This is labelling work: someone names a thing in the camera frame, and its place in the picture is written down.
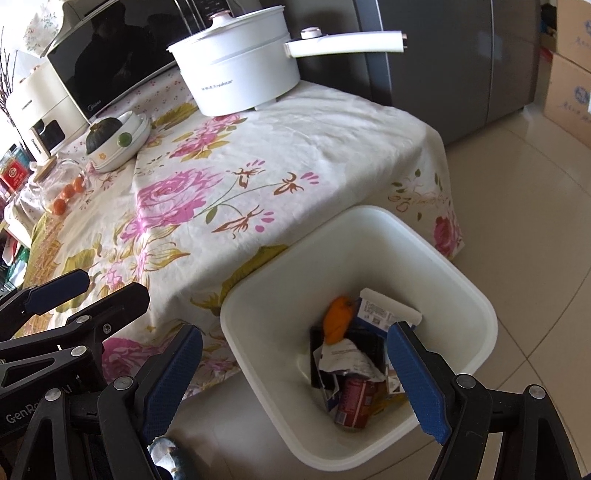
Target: green knob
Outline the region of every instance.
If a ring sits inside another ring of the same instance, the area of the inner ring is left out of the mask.
[[[130,133],[123,132],[119,137],[117,137],[117,145],[120,147],[129,147],[132,140],[133,137]]]

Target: floral tablecloth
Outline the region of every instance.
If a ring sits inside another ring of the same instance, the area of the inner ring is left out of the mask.
[[[33,236],[26,285],[82,268],[90,288],[19,333],[142,283],[150,309],[105,341],[107,380],[135,374],[182,322],[204,337],[187,395],[239,371],[219,321],[230,289],[353,205],[391,210],[447,257],[463,245],[441,139],[403,111],[301,82],[268,109],[207,118],[177,69],[103,116],[129,109],[152,118],[137,160],[108,174],[89,164],[91,188]],[[64,155],[84,161],[84,140]]]

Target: green pumpkin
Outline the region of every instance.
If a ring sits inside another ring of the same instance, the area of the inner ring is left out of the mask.
[[[96,151],[122,126],[123,124],[121,121],[114,117],[105,118],[92,125],[90,127],[90,132],[86,137],[86,154],[90,155],[92,152]]]

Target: trash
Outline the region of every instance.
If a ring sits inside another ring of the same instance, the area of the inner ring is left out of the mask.
[[[355,346],[369,357],[372,363],[381,371],[386,372],[387,353],[384,349],[384,340],[357,325],[350,325],[345,333],[345,338],[351,340]],[[310,379],[313,388],[321,388],[320,377],[327,388],[334,388],[332,376],[324,372],[318,372],[317,363],[314,360],[314,351],[324,342],[322,326],[314,325],[310,328]]]
[[[322,325],[310,328],[310,381],[335,423],[360,430],[372,415],[405,401],[385,338],[393,323],[406,320],[415,326],[422,318],[368,288],[357,301],[338,297],[331,302]]]
[[[316,373],[318,379],[319,388],[322,393],[322,400],[327,412],[331,412],[340,401],[340,388],[339,381],[335,374],[327,374],[318,370],[318,364],[320,363],[320,357],[322,356],[322,346],[319,346],[313,352],[314,368],[313,372]]]
[[[394,323],[406,320],[410,326],[417,326],[423,319],[420,312],[369,288],[364,288],[360,297],[355,322],[384,339]]]
[[[339,375],[358,375],[370,382],[384,382],[385,375],[355,344],[346,338],[339,343],[322,346],[318,369]]]
[[[364,378],[347,377],[337,408],[335,423],[351,429],[365,428],[378,384]]]
[[[332,301],[322,321],[324,342],[327,345],[338,343],[344,338],[349,323],[355,316],[355,310],[355,302],[347,297],[339,297]]]

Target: white appliance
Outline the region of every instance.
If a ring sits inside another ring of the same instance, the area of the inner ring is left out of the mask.
[[[204,115],[220,116],[261,108],[300,81],[296,58],[333,53],[403,53],[400,31],[323,35],[319,28],[302,30],[291,41],[277,6],[232,18],[213,14],[212,26],[171,45],[183,79]]]
[[[89,125],[47,61],[14,86],[6,107],[39,165]]]

